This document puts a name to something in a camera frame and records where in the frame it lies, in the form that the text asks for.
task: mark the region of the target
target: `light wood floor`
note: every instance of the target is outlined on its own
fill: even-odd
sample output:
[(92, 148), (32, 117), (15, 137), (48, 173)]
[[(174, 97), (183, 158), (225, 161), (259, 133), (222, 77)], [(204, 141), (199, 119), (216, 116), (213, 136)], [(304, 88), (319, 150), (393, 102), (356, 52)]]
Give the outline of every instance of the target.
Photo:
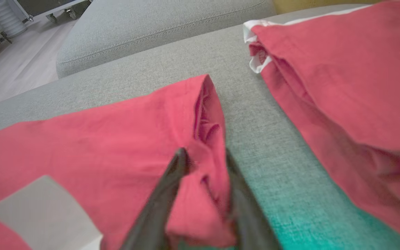
[(28, 29), (0, 44), (0, 101), (55, 81), (57, 52), (75, 25), (65, 13), (57, 24), (43, 17), (27, 23)]

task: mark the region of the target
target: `pink fabric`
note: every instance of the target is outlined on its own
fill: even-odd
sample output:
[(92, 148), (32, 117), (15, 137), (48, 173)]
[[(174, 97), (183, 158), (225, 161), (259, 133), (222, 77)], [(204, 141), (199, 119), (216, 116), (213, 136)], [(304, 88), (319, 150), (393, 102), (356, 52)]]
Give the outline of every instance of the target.
[(262, 77), (329, 175), (400, 232), (400, 1), (251, 31), (251, 54), (273, 59)]
[[(173, 157), (192, 161), (166, 232), (217, 247), (235, 241), (227, 212), (225, 123), (208, 75), (150, 95), (0, 130), (0, 200), (49, 175), (117, 250)], [(0, 249), (28, 249), (0, 223)]]

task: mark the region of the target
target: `red garment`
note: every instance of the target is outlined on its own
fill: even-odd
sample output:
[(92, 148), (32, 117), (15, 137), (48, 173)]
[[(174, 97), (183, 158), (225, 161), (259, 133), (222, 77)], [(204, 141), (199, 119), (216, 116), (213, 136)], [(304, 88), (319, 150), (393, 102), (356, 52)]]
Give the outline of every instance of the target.
[(400, 232), (400, 1), (251, 31), (251, 55), (273, 60), (262, 77), (329, 175)]
[[(194, 242), (234, 243), (227, 212), (225, 123), (208, 75), (150, 95), (0, 130), (0, 200), (49, 175), (81, 204), (117, 250), (173, 157), (192, 161), (166, 232)], [(0, 223), (0, 249), (28, 249)]]

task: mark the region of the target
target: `gray cushion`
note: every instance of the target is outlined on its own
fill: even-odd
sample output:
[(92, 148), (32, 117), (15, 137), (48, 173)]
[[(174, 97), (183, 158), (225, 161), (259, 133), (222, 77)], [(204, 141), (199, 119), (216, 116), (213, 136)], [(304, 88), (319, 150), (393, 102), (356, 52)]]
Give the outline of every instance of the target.
[(97, 0), (57, 56), (58, 77), (275, 14), (272, 0)]
[[(268, 18), (309, 17), (357, 5)], [(332, 182), (259, 75), (242, 26), (140, 52), (0, 103), (0, 128), (145, 95), (209, 73), (226, 119), (227, 146), (288, 249), (400, 249), (400, 234), (357, 209)]]

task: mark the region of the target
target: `white ribbed container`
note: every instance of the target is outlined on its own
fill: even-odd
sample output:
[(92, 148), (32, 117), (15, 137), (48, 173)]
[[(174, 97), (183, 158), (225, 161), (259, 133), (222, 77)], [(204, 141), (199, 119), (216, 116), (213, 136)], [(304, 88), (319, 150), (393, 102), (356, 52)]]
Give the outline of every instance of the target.
[(0, 24), (7, 36), (11, 38), (27, 30), (26, 25), (15, 16), (6, 0), (0, 0)]

